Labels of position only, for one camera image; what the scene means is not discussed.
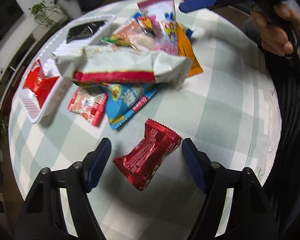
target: blue gripper pad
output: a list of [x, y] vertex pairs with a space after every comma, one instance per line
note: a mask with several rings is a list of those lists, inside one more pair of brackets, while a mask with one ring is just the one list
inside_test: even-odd
[[87, 192], [98, 185], [110, 154], [111, 142], [108, 138], [103, 138], [96, 150], [89, 152], [82, 161], [84, 164], [82, 172]]
[[209, 176], [210, 160], [204, 152], [199, 152], [190, 138], [182, 142], [182, 155], [197, 188], [207, 194], [211, 183]]
[[187, 0], [179, 5], [179, 10], [184, 13], [214, 6], [217, 0]]

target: green and white tablecloth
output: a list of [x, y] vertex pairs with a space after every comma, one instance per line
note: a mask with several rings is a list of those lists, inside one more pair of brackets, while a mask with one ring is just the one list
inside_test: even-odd
[[[116, 14], [124, 23], [138, 0], [113, 3], [86, 16]], [[177, 21], [194, 30], [194, 53], [204, 73], [188, 78], [179, 91], [162, 88], [120, 130], [112, 130], [105, 117], [91, 126], [66, 107], [76, 87], [72, 85], [55, 114], [32, 125], [16, 94], [10, 114], [11, 162], [25, 198], [43, 167], [64, 169], [94, 150], [103, 137], [112, 153], [97, 188], [88, 198], [108, 240], [186, 239], [204, 200], [195, 187], [181, 147], [167, 155], [149, 186], [136, 190], [115, 167], [114, 157], [128, 154], [143, 138], [147, 118], [190, 137], [212, 161], [226, 168], [250, 166], [263, 184], [277, 150], [281, 118], [273, 83], [257, 46], [227, 20], [199, 10], [183, 14], [175, 0]], [[69, 232], [75, 234], [66, 192], [61, 191]], [[218, 233], [225, 230], [230, 212], [228, 191]]]

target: finger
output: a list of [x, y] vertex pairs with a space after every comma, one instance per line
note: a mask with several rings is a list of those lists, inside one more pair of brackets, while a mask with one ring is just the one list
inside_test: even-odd
[[261, 35], [261, 38], [271, 47], [276, 49], [276, 51], [279, 52], [280, 54], [291, 54], [293, 52], [293, 46], [290, 41], [288, 41], [286, 44], [281, 44], [269, 39], [267, 36], [264, 35]]
[[263, 49], [275, 54], [275, 55], [278, 55], [278, 56], [284, 56], [285, 54], [282, 53], [282, 52], [279, 52], [277, 51], [274, 47], [272, 47], [270, 44], [268, 44], [267, 42], [265, 41], [261, 41], [261, 46], [263, 47]]
[[281, 44], [288, 42], [288, 36], [283, 29], [275, 25], [269, 25], [266, 28], [260, 29], [260, 33], [269, 39], [276, 41]]
[[250, 16], [251, 16], [254, 26], [257, 29], [259, 29], [260, 27], [261, 28], [267, 27], [267, 20], [261, 13], [258, 13], [255, 10], [251, 10]]
[[273, 8], [279, 17], [291, 22], [298, 39], [300, 39], [300, 15], [294, 9], [285, 4], [276, 4]]

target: checkered tablecloth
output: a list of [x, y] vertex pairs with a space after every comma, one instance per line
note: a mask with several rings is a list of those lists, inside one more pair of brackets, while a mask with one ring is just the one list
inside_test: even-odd
[[[85, 16], [116, 14], [124, 23], [138, 7], [127, 0], [101, 7]], [[176, 8], [180, 0], [175, 0]], [[33, 125], [18, 97], [12, 103], [9, 123], [11, 162], [25, 198], [43, 167], [64, 169], [82, 160], [103, 137], [112, 153], [98, 186], [88, 194], [97, 221], [108, 240], [186, 239], [204, 200], [195, 187], [181, 147], [167, 155], [149, 186], [136, 190], [115, 167], [114, 157], [128, 154], [143, 138], [147, 118], [190, 137], [212, 161], [226, 168], [250, 166], [263, 184], [277, 150], [281, 118], [273, 83], [257, 46], [227, 20], [199, 10], [177, 21], [194, 30], [194, 53], [204, 73], [188, 78], [179, 91], [166, 85], [120, 130], [112, 130], [105, 117], [91, 126], [66, 107], [72, 85], [55, 114]], [[225, 230], [230, 212], [228, 190], [218, 233]], [[69, 232], [75, 234], [66, 192], [61, 191]]]

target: floor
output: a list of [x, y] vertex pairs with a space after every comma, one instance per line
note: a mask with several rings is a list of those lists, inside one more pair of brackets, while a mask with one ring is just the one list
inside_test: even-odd
[[[116, 1], [121, 0], [104, 0], [100, 6]], [[228, 19], [239, 28], [249, 18], [246, 14], [243, 14], [231, 7], [217, 9], [215, 12]], [[0, 191], [2, 192], [3, 199], [5, 201], [11, 231], [14, 232], [18, 213], [23, 204], [23, 198], [14, 179], [8, 146], [5, 150], [3, 150], [3, 163], [1, 164], [1, 170], [3, 174], [3, 184], [0, 186]]]

